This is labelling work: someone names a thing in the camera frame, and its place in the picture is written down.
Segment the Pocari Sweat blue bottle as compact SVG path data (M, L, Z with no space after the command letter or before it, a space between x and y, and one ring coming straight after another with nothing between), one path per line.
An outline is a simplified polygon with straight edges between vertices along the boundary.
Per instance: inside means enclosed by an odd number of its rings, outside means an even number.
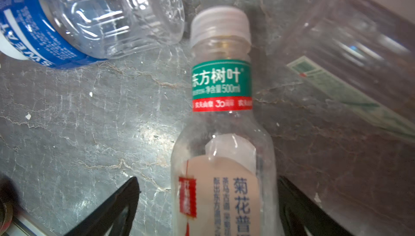
M1 0L1 52L71 69L177 44L182 0Z

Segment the chrysanthemum tea bottle green neck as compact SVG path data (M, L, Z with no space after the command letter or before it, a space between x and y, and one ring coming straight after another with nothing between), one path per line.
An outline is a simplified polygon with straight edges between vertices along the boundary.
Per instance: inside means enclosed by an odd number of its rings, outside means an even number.
M192 116L171 155L174 236L280 236L273 142L253 114L250 24L200 12L190 44Z

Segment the clear square green-cap bottle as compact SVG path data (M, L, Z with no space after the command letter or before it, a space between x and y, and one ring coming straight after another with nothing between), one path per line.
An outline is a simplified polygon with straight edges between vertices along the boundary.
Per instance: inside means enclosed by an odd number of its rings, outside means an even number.
M415 0L311 0L276 53L366 122L414 141Z

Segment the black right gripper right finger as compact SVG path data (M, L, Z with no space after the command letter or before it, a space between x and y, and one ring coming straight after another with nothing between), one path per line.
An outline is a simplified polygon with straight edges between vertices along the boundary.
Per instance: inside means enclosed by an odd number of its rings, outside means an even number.
M279 216L286 236L352 236L285 176L277 181Z

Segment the aluminium front rail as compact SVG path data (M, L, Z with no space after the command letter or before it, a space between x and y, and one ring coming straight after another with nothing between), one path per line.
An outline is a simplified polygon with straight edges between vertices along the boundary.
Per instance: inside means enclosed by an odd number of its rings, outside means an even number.
M13 207L13 216L6 222L6 228L1 236L55 236L19 205Z

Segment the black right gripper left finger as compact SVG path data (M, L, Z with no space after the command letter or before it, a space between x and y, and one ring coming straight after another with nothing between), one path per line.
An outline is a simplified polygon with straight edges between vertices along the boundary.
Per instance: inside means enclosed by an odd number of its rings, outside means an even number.
M131 177L67 235L128 236L137 211L139 195L139 182L136 177Z

